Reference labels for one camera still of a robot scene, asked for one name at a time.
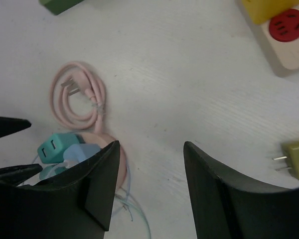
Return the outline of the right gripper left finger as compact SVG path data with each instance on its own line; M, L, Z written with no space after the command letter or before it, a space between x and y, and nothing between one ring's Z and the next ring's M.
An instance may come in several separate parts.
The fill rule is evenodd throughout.
M114 141L31 186L0 182L0 239L101 239L109 230L120 164Z

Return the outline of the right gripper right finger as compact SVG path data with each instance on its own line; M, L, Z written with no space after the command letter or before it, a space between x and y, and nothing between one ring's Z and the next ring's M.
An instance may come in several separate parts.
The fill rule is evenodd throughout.
M183 155L199 239L299 239L299 188L246 176L189 141Z

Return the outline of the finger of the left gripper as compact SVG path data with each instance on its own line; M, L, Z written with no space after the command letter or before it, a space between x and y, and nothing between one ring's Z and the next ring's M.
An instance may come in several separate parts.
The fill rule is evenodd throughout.
M18 165L0 168L0 182L14 186L24 183L43 170L39 164Z
M0 138L31 127L28 120L0 117Z

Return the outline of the teal dual usb charger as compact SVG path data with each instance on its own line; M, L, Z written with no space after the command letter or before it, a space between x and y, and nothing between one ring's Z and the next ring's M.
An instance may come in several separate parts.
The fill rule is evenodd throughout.
M84 143L82 136L75 133L54 133L37 149L38 156L43 164L62 163L63 153L74 144Z

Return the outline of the light blue charger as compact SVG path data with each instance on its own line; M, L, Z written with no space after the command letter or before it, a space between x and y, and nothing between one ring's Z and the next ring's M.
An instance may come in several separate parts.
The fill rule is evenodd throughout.
M63 163L66 168L73 167L86 159L91 158L93 155L101 150L97 144L80 143L73 144L68 147L63 153Z

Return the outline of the olive yellow charger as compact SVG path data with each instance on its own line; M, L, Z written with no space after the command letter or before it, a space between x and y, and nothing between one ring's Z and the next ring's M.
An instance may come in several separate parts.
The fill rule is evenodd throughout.
M299 140L281 144L283 155L273 160L283 160L290 174L299 180Z

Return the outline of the green power strip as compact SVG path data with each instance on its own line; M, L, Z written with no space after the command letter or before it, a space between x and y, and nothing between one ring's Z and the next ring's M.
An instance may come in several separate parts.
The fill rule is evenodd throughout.
M39 3L53 15L59 15L84 0L39 0Z

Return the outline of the beige wooden power strip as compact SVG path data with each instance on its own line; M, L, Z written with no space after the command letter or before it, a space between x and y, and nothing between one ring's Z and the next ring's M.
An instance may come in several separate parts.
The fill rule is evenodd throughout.
M299 71L299 5L250 28L277 76Z

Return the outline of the yellow cube adapter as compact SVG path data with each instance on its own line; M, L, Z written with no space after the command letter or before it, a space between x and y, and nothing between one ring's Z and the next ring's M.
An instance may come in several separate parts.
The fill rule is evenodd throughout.
M240 0L239 2L251 21L257 25L299 5L299 0Z

